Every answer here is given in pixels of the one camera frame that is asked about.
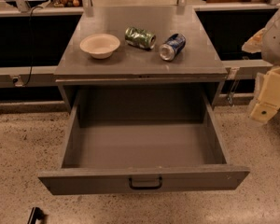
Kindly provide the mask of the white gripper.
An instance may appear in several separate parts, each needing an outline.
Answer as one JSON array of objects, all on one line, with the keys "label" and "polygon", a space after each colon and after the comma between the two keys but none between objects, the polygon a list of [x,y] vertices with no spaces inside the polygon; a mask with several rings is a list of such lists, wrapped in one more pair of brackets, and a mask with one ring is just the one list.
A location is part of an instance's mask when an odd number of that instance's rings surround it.
[{"label": "white gripper", "polygon": [[[262,28],[252,35],[242,45],[242,51],[257,53],[262,50],[262,37],[265,29]],[[257,103],[251,106],[249,117],[261,124],[266,124],[280,108],[280,66],[276,66],[263,76]]]}]

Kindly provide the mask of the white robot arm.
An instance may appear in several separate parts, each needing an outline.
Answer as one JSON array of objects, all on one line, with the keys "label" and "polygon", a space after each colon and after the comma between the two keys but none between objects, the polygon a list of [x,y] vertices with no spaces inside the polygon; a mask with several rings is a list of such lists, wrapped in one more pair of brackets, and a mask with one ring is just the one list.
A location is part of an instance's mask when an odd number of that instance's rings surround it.
[{"label": "white robot arm", "polygon": [[273,67],[257,73],[254,98],[248,107],[248,118],[255,124],[266,124],[280,109],[280,8],[264,28],[251,36],[242,51],[261,53],[261,59]]}]

